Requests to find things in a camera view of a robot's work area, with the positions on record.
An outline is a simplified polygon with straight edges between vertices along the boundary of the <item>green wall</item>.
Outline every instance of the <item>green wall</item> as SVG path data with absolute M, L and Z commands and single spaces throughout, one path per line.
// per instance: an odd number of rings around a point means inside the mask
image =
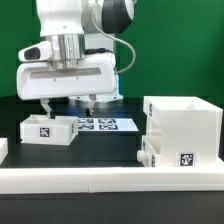
M 16 94 L 18 52 L 40 41 L 32 0 L 0 0 L 0 96 Z
M 0 1 L 0 96 L 16 94 L 19 49 L 40 41 L 35 1 Z M 121 75 L 124 96 L 199 96 L 224 104 L 224 1 L 138 0 L 131 27 L 119 37 L 137 53 Z M 118 46 L 120 67 L 131 54 Z

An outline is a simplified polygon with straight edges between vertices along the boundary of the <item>white box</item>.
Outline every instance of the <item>white box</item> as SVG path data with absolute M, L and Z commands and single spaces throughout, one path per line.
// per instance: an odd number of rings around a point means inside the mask
M 31 115 L 20 124 L 22 143 L 70 145 L 77 134 L 77 117 Z
M 8 154 L 8 141 L 6 138 L 0 138 L 0 164 Z
M 213 166 L 222 109 L 196 97 L 145 97 L 146 135 L 138 160 L 154 167 Z

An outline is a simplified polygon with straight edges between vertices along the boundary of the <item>black table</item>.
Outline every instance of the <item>black table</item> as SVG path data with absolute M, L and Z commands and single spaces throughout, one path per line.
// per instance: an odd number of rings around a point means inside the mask
M 56 115 L 85 117 L 65 99 L 51 102 Z M 95 109 L 93 117 L 132 118 L 138 133 L 82 132 L 70 146 L 21 144 L 19 124 L 44 114 L 39 102 L 0 99 L 0 136 L 9 154 L 1 168 L 138 167 L 136 152 L 145 133 L 142 99 Z M 100 194 L 1 195 L 0 223 L 222 223 L 224 192 L 135 192 Z

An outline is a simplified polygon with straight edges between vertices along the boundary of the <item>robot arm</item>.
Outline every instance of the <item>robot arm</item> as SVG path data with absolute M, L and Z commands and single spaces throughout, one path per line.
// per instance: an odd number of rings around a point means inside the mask
M 133 19 L 134 4 L 132 0 L 37 0 L 43 41 L 19 53 L 24 62 L 17 72 L 20 98 L 113 92 L 114 55 L 85 55 L 84 35 L 98 32 L 92 14 L 102 31 L 123 32 Z

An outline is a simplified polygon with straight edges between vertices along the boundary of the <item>paper sheet with markers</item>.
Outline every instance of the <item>paper sheet with markers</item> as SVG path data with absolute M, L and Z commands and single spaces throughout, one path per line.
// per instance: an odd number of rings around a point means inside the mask
M 132 119 L 79 118 L 78 125 L 79 131 L 138 131 Z

